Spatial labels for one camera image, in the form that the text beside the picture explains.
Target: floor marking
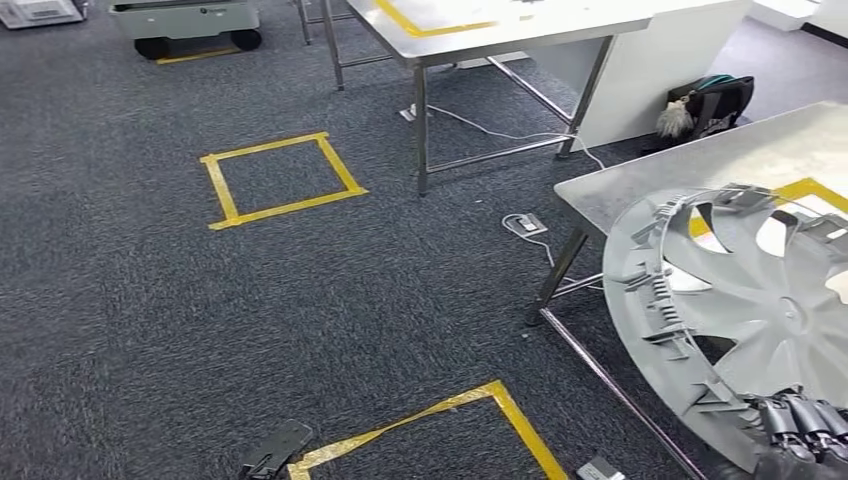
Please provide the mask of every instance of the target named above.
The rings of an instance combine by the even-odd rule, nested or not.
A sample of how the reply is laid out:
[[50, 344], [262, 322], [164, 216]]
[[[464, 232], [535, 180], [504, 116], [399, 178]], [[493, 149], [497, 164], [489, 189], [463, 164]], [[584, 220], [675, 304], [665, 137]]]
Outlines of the floor marking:
[[[775, 188], [774, 192], [781, 197], [775, 199], [775, 204], [778, 206], [787, 203], [787, 200], [798, 200], [799, 198], [806, 197], [807, 195], [814, 195], [839, 210], [848, 212], [848, 199], [810, 177], [802, 178], [795, 183]], [[689, 223], [689, 235], [692, 238], [700, 237], [701, 235], [709, 232], [710, 228], [707, 226], [706, 222], [704, 222], [704, 219], [700, 217], [693, 218]]]
[[[224, 212], [224, 220], [210, 224], [209, 228], [212, 230], [221, 230], [228, 227], [235, 227], [247, 222], [273, 217], [275, 215], [282, 215], [284, 213], [291, 213], [306, 208], [317, 207], [318, 205], [324, 205], [330, 202], [336, 202], [345, 198], [368, 193], [368, 190], [365, 190], [356, 183], [356, 180], [354, 180], [347, 167], [345, 167], [344, 163], [342, 163], [339, 155], [333, 149], [332, 145], [330, 145], [330, 142], [327, 141], [327, 137], [329, 136], [330, 135], [327, 132], [318, 132], [309, 135], [301, 135], [299, 137], [284, 138], [282, 140], [275, 140], [273, 142], [254, 145], [252, 147], [239, 148], [237, 150], [230, 150], [227, 152], [210, 153], [209, 155], [202, 157], [200, 162], [206, 165], [206, 169], [209, 171], [209, 178], [212, 180], [212, 186], [215, 187], [215, 193], [218, 195], [218, 201], [221, 203], [221, 210]], [[299, 202], [280, 205], [278, 207], [266, 208], [265, 210], [259, 210], [256, 212], [245, 214], [238, 213], [235, 201], [230, 193], [230, 188], [227, 186], [227, 181], [224, 178], [224, 174], [221, 172], [220, 165], [218, 165], [219, 161], [312, 141], [318, 144], [318, 148], [321, 149], [321, 153], [324, 154], [324, 157], [327, 159], [327, 162], [330, 163], [330, 166], [333, 168], [336, 176], [339, 178], [342, 185], [344, 185], [344, 190], [341, 192], [334, 192], [327, 195], [308, 198]]]
[[313, 450], [305, 454], [301, 461], [289, 464], [289, 478], [290, 480], [310, 480], [310, 468], [317, 467], [318, 465], [333, 460], [334, 458], [350, 453], [393, 428], [414, 422], [415, 420], [426, 417], [427, 415], [444, 412], [445, 410], [450, 410], [451, 408], [489, 397], [494, 398], [495, 403], [497, 403], [501, 411], [503, 411], [507, 420], [509, 420], [509, 423], [512, 424], [512, 427], [518, 433], [518, 436], [521, 437], [521, 440], [524, 441], [524, 444], [530, 450], [530, 453], [532, 453], [533, 457], [536, 458], [536, 461], [539, 463], [539, 466], [542, 467], [545, 475], [547, 475], [549, 479], [553, 480], [566, 480], [568, 476], [565, 474], [565, 471], [559, 463], [557, 463], [556, 458], [554, 458], [551, 451], [548, 450], [545, 442], [541, 439], [541, 437], [539, 437], [539, 434], [536, 433], [533, 426], [530, 425], [527, 417], [521, 413], [521, 410], [518, 408], [515, 400], [512, 399], [509, 392], [506, 390], [506, 387], [504, 387], [500, 380], [495, 380], [492, 383], [488, 383], [465, 393], [461, 393], [455, 397], [443, 400], [426, 410], [416, 413], [411, 417], [404, 418], [403, 420], [395, 422], [387, 427], [372, 430], [346, 440], [332, 443], [317, 450]]
[[229, 55], [231, 53], [238, 53], [241, 50], [238, 48], [222, 48], [220, 50], [212, 50], [211, 52], [203, 52], [203, 53], [195, 53], [192, 55], [185, 55], [182, 57], [168, 57], [168, 58], [160, 58], [156, 60], [156, 65], [168, 65], [169, 63], [178, 63], [178, 62], [187, 62], [189, 60], [199, 60], [201, 58], [209, 58], [209, 57], [218, 57], [221, 55]]

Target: carpet floor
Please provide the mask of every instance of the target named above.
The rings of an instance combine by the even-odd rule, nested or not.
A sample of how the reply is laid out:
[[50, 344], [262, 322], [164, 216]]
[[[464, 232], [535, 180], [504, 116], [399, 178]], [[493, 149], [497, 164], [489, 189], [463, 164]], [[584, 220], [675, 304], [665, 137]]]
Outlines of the carpet floor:
[[[105, 5], [77, 25], [0, 31], [0, 478], [231, 479], [287, 418], [316, 429], [308, 451], [495, 379], [567, 471], [601, 454], [628, 478], [681, 478], [551, 329], [523, 324], [547, 264], [500, 219], [534, 212], [558, 248], [570, 225], [552, 186], [594, 163], [535, 151], [442, 174], [419, 198], [413, 131], [396, 114], [412, 98], [409, 74], [348, 69], [336, 92], [320, 28], [304, 46], [291, 5], [260, 4], [260, 49], [169, 65], [138, 56]], [[380, 51], [353, 22], [339, 36], [345, 56]], [[532, 62], [515, 69], [573, 104]], [[430, 81], [431, 103], [489, 128], [558, 127], [491, 68], [434, 69]], [[435, 159], [504, 145], [449, 118], [432, 124]], [[209, 229], [223, 214], [202, 156], [322, 131], [368, 194]], [[641, 146], [594, 153], [615, 164]], [[340, 189], [314, 143], [221, 169], [244, 213]], [[598, 270], [600, 247], [576, 275]], [[556, 310], [700, 461], [602, 294]], [[490, 400], [313, 473], [543, 478]]]

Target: table top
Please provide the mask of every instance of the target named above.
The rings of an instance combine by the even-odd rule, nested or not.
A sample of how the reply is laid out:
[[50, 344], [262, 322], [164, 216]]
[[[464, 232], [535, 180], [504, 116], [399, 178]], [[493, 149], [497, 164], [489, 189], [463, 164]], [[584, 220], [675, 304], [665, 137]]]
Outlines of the table top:
[[407, 66], [457, 63], [647, 28], [653, 13], [625, 0], [347, 0]]
[[848, 106], [817, 103], [557, 184], [587, 234], [606, 238], [624, 210], [666, 188], [728, 183], [776, 188], [848, 181]]

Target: white cable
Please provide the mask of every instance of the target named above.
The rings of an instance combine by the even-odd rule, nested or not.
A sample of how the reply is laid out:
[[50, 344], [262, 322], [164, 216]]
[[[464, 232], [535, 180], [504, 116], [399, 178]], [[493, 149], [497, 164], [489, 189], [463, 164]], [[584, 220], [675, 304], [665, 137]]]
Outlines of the white cable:
[[[506, 228], [507, 230], [509, 230], [510, 232], [512, 232], [512, 233], [514, 233], [514, 234], [516, 234], [516, 235], [518, 235], [518, 238], [520, 238], [520, 239], [524, 240], [525, 242], [529, 242], [529, 243], [532, 243], [532, 244], [534, 244], [534, 245], [540, 245], [540, 246], [542, 246], [542, 247], [545, 247], [545, 254], [548, 256], [548, 263], [551, 265], [551, 268], [553, 268], [553, 267], [554, 267], [554, 265], [556, 265], [556, 261], [554, 261], [554, 256], [553, 256], [553, 254], [551, 253], [551, 247], [550, 247], [550, 245], [548, 245], [548, 244], [547, 244], [547, 243], [545, 243], [545, 242], [540, 242], [540, 241], [538, 241], [538, 240], [533, 240], [532, 238], [525, 237], [525, 236], [521, 235], [521, 234], [520, 234], [517, 230], [515, 230], [515, 229], [514, 229], [514, 228], [512, 228], [512, 227], [510, 227], [510, 226], [509, 226], [509, 224], [507, 223], [510, 219], [513, 219], [513, 218], [521, 218], [521, 217], [523, 217], [523, 215], [521, 215], [521, 214], [519, 214], [519, 213], [510, 213], [509, 215], [507, 215], [507, 216], [505, 216], [504, 218], [502, 218], [502, 219], [501, 219], [501, 225], [503, 225], [503, 227], [504, 227], [504, 228]], [[562, 278], [564, 278], [565, 280], [568, 280], [569, 282], [576, 282], [576, 280], [574, 280], [573, 278], [570, 278], [570, 277], [562, 277]], [[589, 286], [587, 286], [586, 288], [591, 288], [592, 290], [601, 290], [601, 291], [603, 291], [603, 288], [601, 288], [601, 287], [596, 287], [596, 286], [594, 286], [594, 285], [589, 285]]]
[[528, 138], [533, 138], [533, 137], [551, 137], [551, 136], [573, 138], [573, 139], [577, 140], [578, 142], [580, 142], [580, 148], [583, 149], [583, 151], [586, 153], [586, 156], [588, 156], [589, 158], [594, 160], [595, 163], [597, 163], [598, 166], [601, 167], [601, 170], [606, 170], [606, 168], [607, 168], [607, 166], [604, 165], [604, 162], [602, 162], [598, 157], [592, 155], [589, 152], [589, 149], [586, 148], [586, 144], [583, 143], [583, 139], [580, 138], [577, 135], [571, 135], [571, 134], [567, 134], [567, 133], [543, 132], [543, 133], [531, 133], [530, 135], [524, 135], [523, 137], [517, 137], [517, 136], [509, 135], [509, 134], [506, 134], [506, 133], [493, 132], [493, 131], [489, 130], [488, 128], [486, 128], [486, 127], [484, 127], [484, 126], [482, 126], [478, 123], [474, 123], [471, 120], [469, 120], [469, 119], [467, 119], [463, 116], [457, 115], [456, 113], [450, 112], [450, 111], [445, 110], [443, 108], [434, 107], [433, 105], [427, 105], [427, 108], [429, 108], [430, 110], [435, 110], [437, 112], [444, 113], [445, 115], [448, 115], [450, 117], [453, 117], [453, 118], [459, 120], [460, 122], [464, 122], [464, 123], [467, 123], [468, 125], [471, 125], [472, 127], [480, 130], [483, 133], [487, 133], [487, 134], [493, 135], [495, 137], [503, 137], [503, 138], [508, 138], [510, 140], [526, 140]]

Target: wheel cover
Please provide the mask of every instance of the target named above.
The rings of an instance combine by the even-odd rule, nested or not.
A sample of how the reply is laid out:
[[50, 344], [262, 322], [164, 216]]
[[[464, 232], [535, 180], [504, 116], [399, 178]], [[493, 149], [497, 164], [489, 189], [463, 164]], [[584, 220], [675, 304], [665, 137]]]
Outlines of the wheel cover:
[[[604, 252], [607, 303], [634, 362], [689, 428], [748, 471], [768, 440], [746, 397], [802, 385], [848, 407], [848, 305], [825, 286], [848, 270], [848, 222], [789, 214], [776, 200], [743, 185], [656, 192], [622, 214]], [[691, 237], [693, 211], [720, 251]], [[782, 257], [757, 244], [769, 218], [785, 226]], [[679, 276], [700, 287], [681, 290]], [[713, 364], [697, 337], [735, 345]]]

